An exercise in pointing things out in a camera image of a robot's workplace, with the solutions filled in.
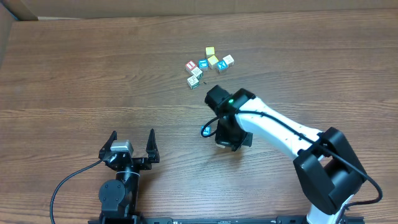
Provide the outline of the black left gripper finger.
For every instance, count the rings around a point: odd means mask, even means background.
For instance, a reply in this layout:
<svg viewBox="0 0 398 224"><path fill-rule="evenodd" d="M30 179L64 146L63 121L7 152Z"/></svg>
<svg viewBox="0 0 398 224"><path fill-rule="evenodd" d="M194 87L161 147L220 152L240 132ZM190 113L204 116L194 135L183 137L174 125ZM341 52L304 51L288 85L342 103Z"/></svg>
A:
<svg viewBox="0 0 398 224"><path fill-rule="evenodd" d="M150 163L159 163L160 155L159 150L157 148L157 144L155 141L155 131L154 129L150 130L149 138L146 146L147 158Z"/></svg>
<svg viewBox="0 0 398 224"><path fill-rule="evenodd" d="M105 142L103 147L99 150L98 158L103 159L105 154L110 151L111 145L113 141L117 140L117 132L113 131L109 137L109 139Z"/></svg>

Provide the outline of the wooden block number 3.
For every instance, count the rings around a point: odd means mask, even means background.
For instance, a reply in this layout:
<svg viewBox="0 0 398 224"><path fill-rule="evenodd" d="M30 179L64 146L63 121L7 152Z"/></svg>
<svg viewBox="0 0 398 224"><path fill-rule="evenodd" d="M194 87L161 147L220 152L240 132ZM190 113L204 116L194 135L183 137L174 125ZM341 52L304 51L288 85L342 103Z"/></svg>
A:
<svg viewBox="0 0 398 224"><path fill-rule="evenodd" d="M201 136L204 138L211 136L211 127L210 126L202 126L201 127Z"/></svg>

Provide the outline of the wooden block red Q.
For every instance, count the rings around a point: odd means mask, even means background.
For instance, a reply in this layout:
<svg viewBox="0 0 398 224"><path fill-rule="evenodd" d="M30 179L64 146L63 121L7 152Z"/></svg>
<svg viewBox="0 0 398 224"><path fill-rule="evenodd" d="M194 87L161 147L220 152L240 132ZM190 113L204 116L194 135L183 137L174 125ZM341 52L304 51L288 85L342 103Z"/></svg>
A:
<svg viewBox="0 0 398 224"><path fill-rule="evenodd" d="M226 146L224 146L224 145L217 144L217 143L216 143L216 146L218 146L218 147L220 147L220 148L223 148L223 149L226 147Z"/></svg>

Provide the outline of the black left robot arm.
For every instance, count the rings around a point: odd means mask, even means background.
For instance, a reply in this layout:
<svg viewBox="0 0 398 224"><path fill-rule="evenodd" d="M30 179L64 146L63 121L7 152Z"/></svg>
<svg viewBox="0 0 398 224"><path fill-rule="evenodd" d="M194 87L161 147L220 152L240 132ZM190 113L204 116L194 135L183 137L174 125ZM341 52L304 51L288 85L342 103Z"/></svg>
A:
<svg viewBox="0 0 398 224"><path fill-rule="evenodd" d="M136 210L140 171L151 170L160 162L159 151L152 129L146 146L146 157L134 157L130 140L118 140L113 131L99 151L99 158L116 172L116 177L106 181L99 189L101 213L99 223L144 223Z"/></svg>

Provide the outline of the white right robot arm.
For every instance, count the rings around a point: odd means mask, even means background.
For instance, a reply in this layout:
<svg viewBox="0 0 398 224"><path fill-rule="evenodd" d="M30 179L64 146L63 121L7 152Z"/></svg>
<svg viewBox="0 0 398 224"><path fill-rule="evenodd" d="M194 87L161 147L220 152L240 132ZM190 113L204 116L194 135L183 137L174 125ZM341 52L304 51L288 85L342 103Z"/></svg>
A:
<svg viewBox="0 0 398 224"><path fill-rule="evenodd" d="M342 220L343 208L365 182L366 171L341 131L298 124L243 88L230 94L217 85L206 94L205 103L218 117L219 146L236 151L251 146L256 134L293 161L302 191L312 204L307 223Z"/></svg>

